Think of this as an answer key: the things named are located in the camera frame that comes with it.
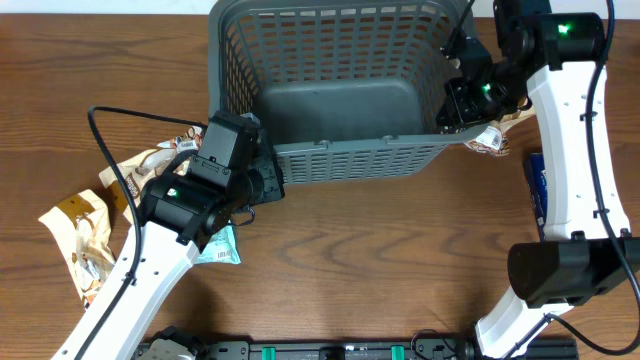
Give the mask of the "blue Kleenex tissue pack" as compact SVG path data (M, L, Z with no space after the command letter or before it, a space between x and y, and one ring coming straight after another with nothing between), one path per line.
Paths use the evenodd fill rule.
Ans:
M540 241L544 241L548 196L543 154L531 153L524 162L524 172L531 195L539 238Z

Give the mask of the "grey plastic basket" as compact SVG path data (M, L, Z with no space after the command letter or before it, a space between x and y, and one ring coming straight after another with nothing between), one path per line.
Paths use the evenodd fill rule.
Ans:
M453 0L230 0L209 14L209 108L251 115L288 184L412 175L481 133L436 122Z

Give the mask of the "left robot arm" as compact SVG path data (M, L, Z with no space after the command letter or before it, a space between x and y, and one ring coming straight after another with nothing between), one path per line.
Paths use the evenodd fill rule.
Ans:
M196 151L177 156L124 196L133 225L111 274L55 353L57 359L128 359L177 282L235 214L284 196L267 131L251 113L218 111Z

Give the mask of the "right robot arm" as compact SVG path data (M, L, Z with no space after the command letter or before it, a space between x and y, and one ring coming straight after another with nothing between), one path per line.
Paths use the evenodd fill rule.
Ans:
M549 324L622 282L637 287L639 240L618 197L605 119L613 16L556 13L546 1L493 5L503 58L456 28L443 54L460 76L436 121L453 133L530 105L546 170L544 237L512 246L510 286L475 326L477 359L510 359Z

